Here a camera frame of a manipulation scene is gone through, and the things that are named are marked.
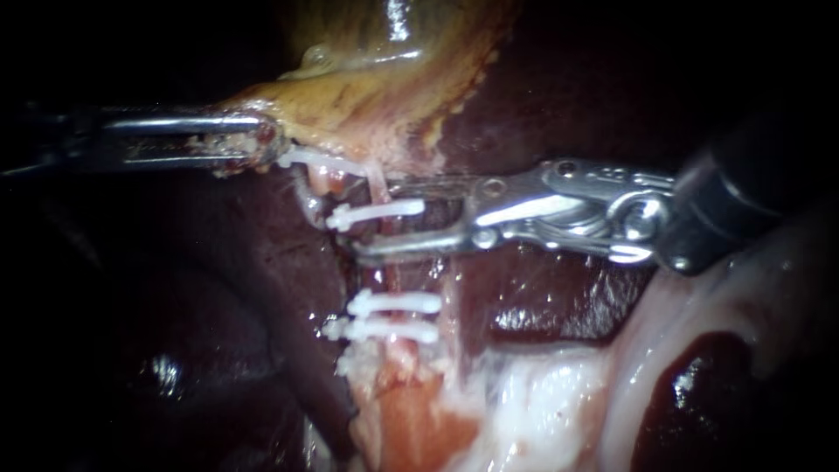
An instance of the surgical instrument jaw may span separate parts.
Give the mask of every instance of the surgical instrument jaw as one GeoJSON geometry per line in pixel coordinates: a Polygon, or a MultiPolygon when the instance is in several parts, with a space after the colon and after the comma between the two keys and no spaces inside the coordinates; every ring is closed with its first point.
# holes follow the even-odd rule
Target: surgical instrument jaw
{"type": "MultiPolygon", "coordinates": [[[[673,183],[660,173],[560,158],[520,174],[475,178],[461,217],[448,228],[345,243],[369,266],[489,250],[514,240],[642,264],[651,260],[655,236],[669,218],[673,183]]],[[[394,187],[411,193],[422,185],[394,187]]]]}

